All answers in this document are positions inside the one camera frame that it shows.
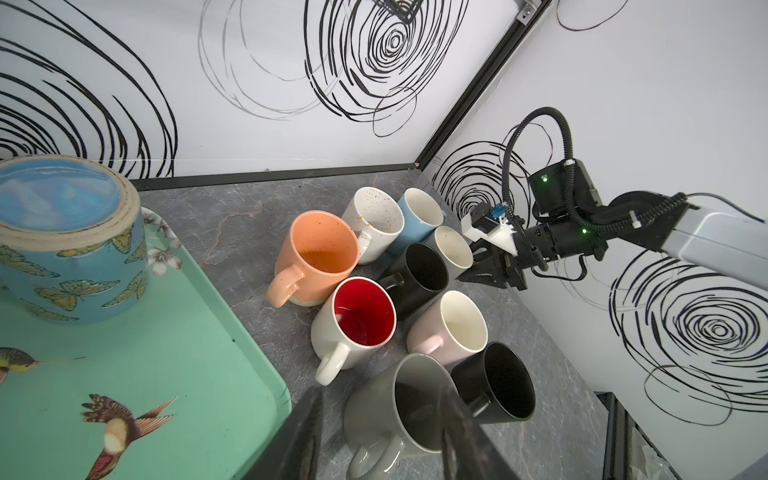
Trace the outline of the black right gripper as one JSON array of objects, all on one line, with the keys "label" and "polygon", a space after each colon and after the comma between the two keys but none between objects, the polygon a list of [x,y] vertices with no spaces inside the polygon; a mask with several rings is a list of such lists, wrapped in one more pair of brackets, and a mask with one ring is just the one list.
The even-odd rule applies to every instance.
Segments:
[{"label": "black right gripper", "polygon": [[534,199],[531,210],[536,223],[526,226],[520,216],[506,216],[515,227],[517,256],[506,253],[494,245],[480,240],[469,246],[473,265],[458,279],[466,283],[528,289],[526,274],[540,279],[553,279],[575,283],[588,274],[586,259],[600,261],[606,252],[606,236],[595,228],[574,221],[568,216],[565,199],[569,197],[577,213],[585,216],[595,212],[602,204],[583,164],[569,162],[573,167],[573,187],[565,185],[566,161],[536,172],[528,185]]}]

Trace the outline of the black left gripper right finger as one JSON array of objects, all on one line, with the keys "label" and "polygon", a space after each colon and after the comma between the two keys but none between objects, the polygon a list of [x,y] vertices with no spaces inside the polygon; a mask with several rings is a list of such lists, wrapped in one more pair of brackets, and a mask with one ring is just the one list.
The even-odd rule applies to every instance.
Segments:
[{"label": "black left gripper right finger", "polygon": [[437,403],[445,479],[518,479],[459,394],[440,390]]}]

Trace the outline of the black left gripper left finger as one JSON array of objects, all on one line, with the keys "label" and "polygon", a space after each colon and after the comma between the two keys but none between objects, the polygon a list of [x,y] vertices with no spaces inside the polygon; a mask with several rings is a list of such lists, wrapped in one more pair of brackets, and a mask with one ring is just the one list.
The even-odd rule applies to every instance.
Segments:
[{"label": "black left gripper left finger", "polygon": [[323,393],[310,387],[243,479],[315,479],[323,431]]}]

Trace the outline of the grey tall cup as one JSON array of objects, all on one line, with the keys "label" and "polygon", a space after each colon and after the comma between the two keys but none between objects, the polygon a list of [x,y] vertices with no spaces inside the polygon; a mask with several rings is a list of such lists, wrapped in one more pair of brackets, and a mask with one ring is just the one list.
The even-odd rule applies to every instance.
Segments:
[{"label": "grey tall cup", "polygon": [[424,243],[441,257],[450,280],[458,278],[473,265],[469,244],[460,233],[450,227],[437,227]]}]

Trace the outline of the pale pink mug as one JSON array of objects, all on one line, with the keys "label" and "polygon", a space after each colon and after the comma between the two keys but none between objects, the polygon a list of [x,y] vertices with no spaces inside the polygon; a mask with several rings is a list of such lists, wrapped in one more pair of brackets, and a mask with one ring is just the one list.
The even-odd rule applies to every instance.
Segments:
[{"label": "pale pink mug", "polygon": [[446,366],[479,353],[488,343],[486,321],[478,306],[457,290],[444,293],[413,323],[409,353],[431,356]]}]

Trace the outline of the light blue mug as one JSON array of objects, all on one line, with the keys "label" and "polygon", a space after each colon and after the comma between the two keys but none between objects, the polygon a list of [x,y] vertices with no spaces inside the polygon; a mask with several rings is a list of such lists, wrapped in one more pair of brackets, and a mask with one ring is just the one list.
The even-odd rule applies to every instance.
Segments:
[{"label": "light blue mug", "polygon": [[427,192],[409,188],[397,202],[405,220],[404,228],[387,248],[392,255],[400,255],[408,245],[426,239],[446,218],[438,202]]}]

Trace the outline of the white mug red inside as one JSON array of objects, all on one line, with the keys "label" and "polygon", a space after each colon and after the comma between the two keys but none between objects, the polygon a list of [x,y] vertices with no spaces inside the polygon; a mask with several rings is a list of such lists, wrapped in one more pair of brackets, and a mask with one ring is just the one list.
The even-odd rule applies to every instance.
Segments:
[{"label": "white mug red inside", "polygon": [[366,277],[342,281],[311,325],[311,345],[320,360],[315,381],[327,386],[340,371],[372,356],[391,340],[396,324],[394,303],[380,284]]}]

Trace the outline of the black mug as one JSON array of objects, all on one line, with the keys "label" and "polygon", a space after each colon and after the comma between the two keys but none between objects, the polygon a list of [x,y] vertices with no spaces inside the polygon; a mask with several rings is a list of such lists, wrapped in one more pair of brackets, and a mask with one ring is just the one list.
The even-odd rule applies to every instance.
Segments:
[{"label": "black mug", "polygon": [[397,320],[405,321],[449,284],[445,262],[430,246],[413,243],[377,278],[388,293]]}]

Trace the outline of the beige mug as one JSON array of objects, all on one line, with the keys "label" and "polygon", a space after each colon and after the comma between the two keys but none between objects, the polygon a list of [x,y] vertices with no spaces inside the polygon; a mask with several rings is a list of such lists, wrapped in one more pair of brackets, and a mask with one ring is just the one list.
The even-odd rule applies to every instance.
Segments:
[{"label": "beige mug", "polygon": [[341,218],[357,236],[359,265],[377,260],[405,226],[398,203],[389,194],[374,187],[358,189]]}]

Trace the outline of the peach mug grey base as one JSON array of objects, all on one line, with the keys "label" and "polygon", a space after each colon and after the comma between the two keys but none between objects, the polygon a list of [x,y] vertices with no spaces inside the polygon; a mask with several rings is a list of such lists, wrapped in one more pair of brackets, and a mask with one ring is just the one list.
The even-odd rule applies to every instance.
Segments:
[{"label": "peach mug grey base", "polygon": [[357,235],[340,217],[313,210],[292,222],[275,265],[267,300],[280,308],[288,302],[323,304],[358,263]]}]

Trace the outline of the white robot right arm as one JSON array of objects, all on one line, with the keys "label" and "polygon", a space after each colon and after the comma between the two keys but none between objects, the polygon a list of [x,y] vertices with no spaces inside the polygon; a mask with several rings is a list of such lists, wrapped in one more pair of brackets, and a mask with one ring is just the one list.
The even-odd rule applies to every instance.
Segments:
[{"label": "white robot right arm", "polygon": [[566,159],[528,180],[535,225],[481,203],[461,220],[473,264],[462,282],[527,287],[525,274],[547,277],[568,257],[600,261],[612,239],[699,265],[753,287],[767,287],[767,223],[697,206],[688,195],[631,191],[603,205],[583,163]]}]

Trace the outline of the blue butterfly mug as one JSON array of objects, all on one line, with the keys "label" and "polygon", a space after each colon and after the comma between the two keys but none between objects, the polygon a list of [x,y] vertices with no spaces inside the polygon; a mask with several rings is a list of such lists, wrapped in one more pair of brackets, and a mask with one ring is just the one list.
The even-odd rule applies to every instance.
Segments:
[{"label": "blue butterfly mug", "polygon": [[136,306],[149,284],[138,192],[91,160],[1,163],[1,291],[31,314],[86,325]]}]

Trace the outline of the mint green floral tray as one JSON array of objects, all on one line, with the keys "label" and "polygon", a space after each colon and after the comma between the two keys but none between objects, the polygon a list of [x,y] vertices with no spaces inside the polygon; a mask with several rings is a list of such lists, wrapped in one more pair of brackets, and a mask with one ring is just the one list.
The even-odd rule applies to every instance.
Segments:
[{"label": "mint green floral tray", "polygon": [[239,479],[289,390],[189,252],[146,210],[166,261],[126,312],[78,326],[1,293],[5,479]]}]

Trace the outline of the black corner frame post right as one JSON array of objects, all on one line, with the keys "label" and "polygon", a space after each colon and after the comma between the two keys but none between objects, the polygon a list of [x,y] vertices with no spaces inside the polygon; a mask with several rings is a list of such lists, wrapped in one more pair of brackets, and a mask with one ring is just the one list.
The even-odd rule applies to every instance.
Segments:
[{"label": "black corner frame post right", "polygon": [[526,37],[544,21],[544,18],[550,12],[555,2],[551,0],[518,1],[518,4],[521,5],[519,13],[512,20],[509,28],[497,42],[494,49],[473,76],[469,85],[416,157],[413,162],[414,168],[421,171],[426,169],[430,161],[461,125],[508,60],[517,50],[521,49],[521,45]]}]

